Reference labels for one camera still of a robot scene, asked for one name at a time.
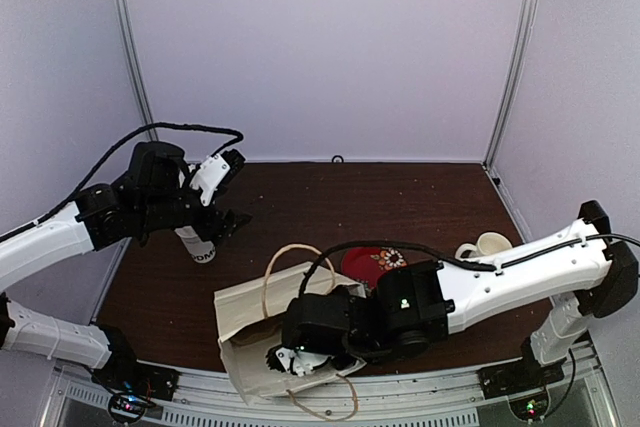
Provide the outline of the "cream paper bag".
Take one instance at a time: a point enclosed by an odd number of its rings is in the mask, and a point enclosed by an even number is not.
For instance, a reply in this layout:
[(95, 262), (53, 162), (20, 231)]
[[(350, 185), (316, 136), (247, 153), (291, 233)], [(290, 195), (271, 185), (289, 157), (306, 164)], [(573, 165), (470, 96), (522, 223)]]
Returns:
[[(321, 421), (349, 421), (359, 411), (359, 399), (347, 376), (316, 370), (311, 375), (297, 377), (270, 370), (266, 365), (267, 351), (282, 344), (285, 311), (297, 296), (299, 284), (310, 266), (302, 263), (276, 272), (274, 266), (278, 259), (293, 250), (321, 253), (308, 244), (285, 245), (271, 257), (261, 277), (213, 294), (220, 358), (232, 386), (247, 405), (282, 400)], [(305, 390), (338, 381), (346, 383), (350, 390), (347, 406), (351, 411), (348, 413), (340, 413), (335, 401), (313, 410), (298, 399)]]

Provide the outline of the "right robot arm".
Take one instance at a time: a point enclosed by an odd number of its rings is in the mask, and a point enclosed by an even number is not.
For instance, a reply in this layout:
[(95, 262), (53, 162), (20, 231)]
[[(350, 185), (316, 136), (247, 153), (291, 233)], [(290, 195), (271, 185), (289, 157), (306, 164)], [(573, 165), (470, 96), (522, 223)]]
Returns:
[(513, 380), (530, 389), (568, 356), (592, 319), (636, 296), (636, 246), (611, 230), (598, 202), (588, 201), (568, 227), (497, 254), (458, 260), (428, 250), (424, 261), (383, 274), (367, 297), (343, 287), (326, 294), (301, 288), (266, 361), (303, 376), (328, 365), (409, 359), (490, 317), (560, 296), (513, 366)]

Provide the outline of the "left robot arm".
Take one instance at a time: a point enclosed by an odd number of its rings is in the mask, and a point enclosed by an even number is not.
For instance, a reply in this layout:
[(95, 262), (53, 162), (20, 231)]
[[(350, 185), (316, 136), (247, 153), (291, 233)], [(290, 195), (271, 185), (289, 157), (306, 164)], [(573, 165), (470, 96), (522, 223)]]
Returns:
[[(43, 219), (2, 236), (1, 287), (125, 239), (144, 244), (156, 231), (173, 231), (193, 261), (211, 261), (221, 242), (250, 220), (215, 205), (244, 164), (236, 149), (189, 164), (176, 145), (138, 143), (116, 181), (83, 188)], [(1, 299), (1, 347), (105, 373), (123, 391), (137, 389), (144, 380), (142, 366), (118, 329), (63, 321), (7, 297)]]

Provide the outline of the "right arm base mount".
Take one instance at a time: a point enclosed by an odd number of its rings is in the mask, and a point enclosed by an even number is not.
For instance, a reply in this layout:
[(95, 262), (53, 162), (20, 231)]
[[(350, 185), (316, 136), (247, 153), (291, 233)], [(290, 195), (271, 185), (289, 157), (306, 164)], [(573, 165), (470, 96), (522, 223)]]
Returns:
[(511, 396), (564, 379), (560, 365), (527, 370), (520, 361), (481, 368), (478, 379), (485, 399)]

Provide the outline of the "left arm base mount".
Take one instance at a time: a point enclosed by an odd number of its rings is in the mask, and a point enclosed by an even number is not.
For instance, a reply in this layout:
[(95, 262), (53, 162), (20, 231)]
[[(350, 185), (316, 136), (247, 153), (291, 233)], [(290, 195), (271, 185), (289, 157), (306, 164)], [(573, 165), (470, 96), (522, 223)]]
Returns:
[(126, 373), (111, 368), (90, 369), (92, 380), (111, 393), (133, 394), (143, 400), (172, 401), (178, 387), (177, 370), (137, 363)]

